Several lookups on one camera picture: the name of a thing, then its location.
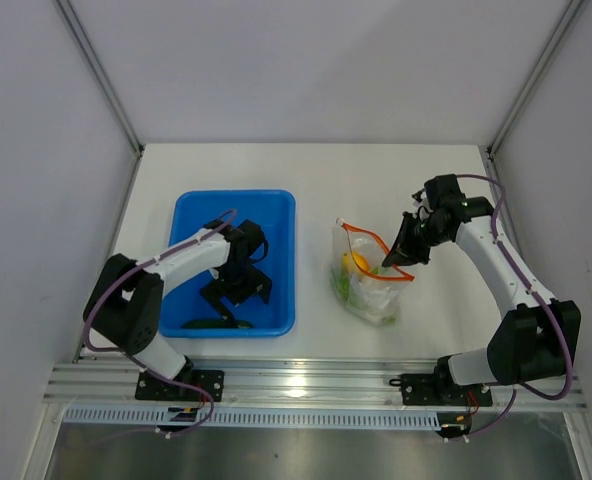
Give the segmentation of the dark green cucumber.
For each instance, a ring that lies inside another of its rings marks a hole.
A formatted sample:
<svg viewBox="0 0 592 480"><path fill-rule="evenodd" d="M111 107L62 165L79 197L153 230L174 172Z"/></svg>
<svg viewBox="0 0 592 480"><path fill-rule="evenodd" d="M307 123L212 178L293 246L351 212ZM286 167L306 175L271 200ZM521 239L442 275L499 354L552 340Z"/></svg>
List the dark green cucumber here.
<svg viewBox="0 0 592 480"><path fill-rule="evenodd" d="M245 320L227 320L222 318L195 319L185 322L182 329L252 329L253 325Z"/></svg>

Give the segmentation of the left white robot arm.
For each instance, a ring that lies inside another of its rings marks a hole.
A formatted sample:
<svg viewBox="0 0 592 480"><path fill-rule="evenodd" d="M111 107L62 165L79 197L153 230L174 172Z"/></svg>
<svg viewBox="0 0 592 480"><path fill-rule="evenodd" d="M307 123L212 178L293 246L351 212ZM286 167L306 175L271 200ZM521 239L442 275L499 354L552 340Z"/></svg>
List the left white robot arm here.
<svg viewBox="0 0 592 480"><path fill-rule="evenodd" d="M208 271L211 280L200 296L214 310L218 328L245 329L235 318L237 307L253 297L268 304L272 280L252 257L269 243L260 225L245 220L238 226L218 218L189 239L142 262L123 254L110 257L83 312L83 343L95 352L119 352L158 380L158 388L173 400L192 390L191 360L180 354L158 331L165 296Z"/></svg>

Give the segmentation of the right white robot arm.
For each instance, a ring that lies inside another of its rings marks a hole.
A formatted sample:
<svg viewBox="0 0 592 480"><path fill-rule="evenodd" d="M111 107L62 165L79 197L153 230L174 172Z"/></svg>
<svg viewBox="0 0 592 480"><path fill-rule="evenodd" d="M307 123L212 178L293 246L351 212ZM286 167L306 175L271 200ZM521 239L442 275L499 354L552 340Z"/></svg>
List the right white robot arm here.
<svg viewBox="0 0 592 480"><path fill-rule="evenodd" d="M419 210L406 212L383 267L426 265L433 248L452 242L470 259L500 314L482 349L438 360L434 395L455 403L469 386L521 386L548 401L565 398L573 385L573 362L581 312L560 301L519 258L498 223L503 200L468 197L460 175L436 176L414 194Z"/></svg>

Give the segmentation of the yellow orange mango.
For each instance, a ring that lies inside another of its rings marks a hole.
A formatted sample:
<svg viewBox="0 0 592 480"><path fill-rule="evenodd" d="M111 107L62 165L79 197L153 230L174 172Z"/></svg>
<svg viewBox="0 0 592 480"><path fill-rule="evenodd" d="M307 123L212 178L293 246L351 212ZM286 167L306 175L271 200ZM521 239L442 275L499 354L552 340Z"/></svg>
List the yellow orange mango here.
<svg viewBox="0 0 592 480"><path fill-rule="evenodd" d="M345 252L342 255L341 267L348 275L363 275L371 272L368 261L361 254L356 252Z"/></svg>

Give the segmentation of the clear zip bag orange zipper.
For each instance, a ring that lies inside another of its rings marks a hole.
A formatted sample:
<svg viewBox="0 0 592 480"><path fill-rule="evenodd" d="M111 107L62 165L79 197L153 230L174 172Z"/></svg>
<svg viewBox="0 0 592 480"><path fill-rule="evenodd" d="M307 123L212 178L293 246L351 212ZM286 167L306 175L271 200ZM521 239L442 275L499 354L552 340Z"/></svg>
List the clear zip bag orange zipper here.
<svg viewBox="0 0 592 480"><path fill-rule="evenodd" d="M375 232L339 218L332 228L331 282L339 302L373 325L393 324L400 315L400 294L414 276L400 267L384 267L388 253Z"/></svg>

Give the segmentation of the green grape bunch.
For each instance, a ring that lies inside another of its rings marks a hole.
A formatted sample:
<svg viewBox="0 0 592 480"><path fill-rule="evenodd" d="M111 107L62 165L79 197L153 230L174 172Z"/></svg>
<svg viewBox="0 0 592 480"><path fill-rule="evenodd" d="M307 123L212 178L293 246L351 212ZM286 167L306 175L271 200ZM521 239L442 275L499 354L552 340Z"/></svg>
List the green grape bunch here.
<svg viewBox="0 0 592 480"><path fill-rule="evenodd" d="M349 307L361 308L363 305L362 277L359 273L342 269L330 270L331 282L337 298Z"/></svg>

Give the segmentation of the white cauliflower with leaves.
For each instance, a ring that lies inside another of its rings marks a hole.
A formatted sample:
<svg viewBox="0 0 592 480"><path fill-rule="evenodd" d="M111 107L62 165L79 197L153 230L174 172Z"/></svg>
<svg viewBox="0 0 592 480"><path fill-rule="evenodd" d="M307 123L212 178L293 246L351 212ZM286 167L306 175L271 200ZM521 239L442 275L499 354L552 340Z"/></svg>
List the white cauliflower with leaves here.
<svg viewBox="0 0 592 480"><path fill-rule="evenodd" d="M397 293L385 283L362 276L363 305L347 308L352 313L374 325L391 324L396 320Z"/></svg>

